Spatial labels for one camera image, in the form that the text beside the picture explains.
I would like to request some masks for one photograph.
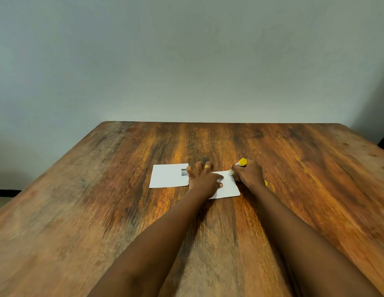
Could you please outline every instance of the piece of paper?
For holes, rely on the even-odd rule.
[[[219,188],[217,192],[214,194],[214,196],[211,197],[210,199],[240,196],[239,188],[237,187],[233,177],[228,174],[228,171],[218,171],[213,173],[221,174],[224,176],[224,179],[221,180],[221,183],[224,186],[222,188]]]
[[[173,188],[175,186],[187,186],[188,174],[181,176],[181,170],[188,164],[154,165],[152,168],[150,188]]]

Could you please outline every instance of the glue stick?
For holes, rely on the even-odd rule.
[[[239,167],[245,167],[247,165],[247,159],[241,158],[235,165],[238,165]],[[234,173],[236,172],[232,169],[228,171],[229,175],[233,175]]]

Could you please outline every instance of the wall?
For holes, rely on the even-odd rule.
[[[384,0],[0,0],[0,188],[105,120],[338,122],[377,143],[383,83]]]

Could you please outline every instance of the wooden table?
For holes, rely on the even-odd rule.
[[[187,187],[149,189],[154,164],[241,157],[384,295],[384,151],[339,124],[104,122],[0,210],[0,296],[85,296]],[[291,296],[242,186],[191,226],[162,296]]]

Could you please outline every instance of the yellow cap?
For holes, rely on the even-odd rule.
[[[239,160],[239,165],[240,165],[241,167],[244,167],[245,165],[247,165],[247,159],[245,159],[245,158],[241,158],[241,159]]]

